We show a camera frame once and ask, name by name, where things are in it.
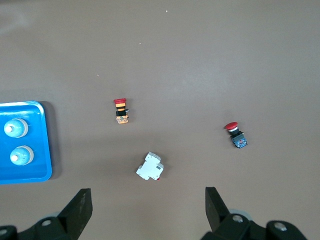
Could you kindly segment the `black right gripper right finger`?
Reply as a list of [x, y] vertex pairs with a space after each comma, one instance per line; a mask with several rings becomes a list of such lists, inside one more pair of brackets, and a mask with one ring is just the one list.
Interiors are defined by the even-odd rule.
[[271, 220], [262, 227], [240, 213], [230, 213], [215, 187], [205, 188], [205, 213], [211, 227], [203, 240], [307, 240], [293, 224]]

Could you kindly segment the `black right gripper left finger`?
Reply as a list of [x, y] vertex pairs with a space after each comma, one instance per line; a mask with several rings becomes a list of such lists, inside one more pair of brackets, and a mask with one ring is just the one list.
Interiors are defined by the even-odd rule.
[[2, 240], [77, 240], [93, 213], [92, 193], [82, 188], [57, 216], [48, 216], [18, 232], [14, 225], [0, 227]]

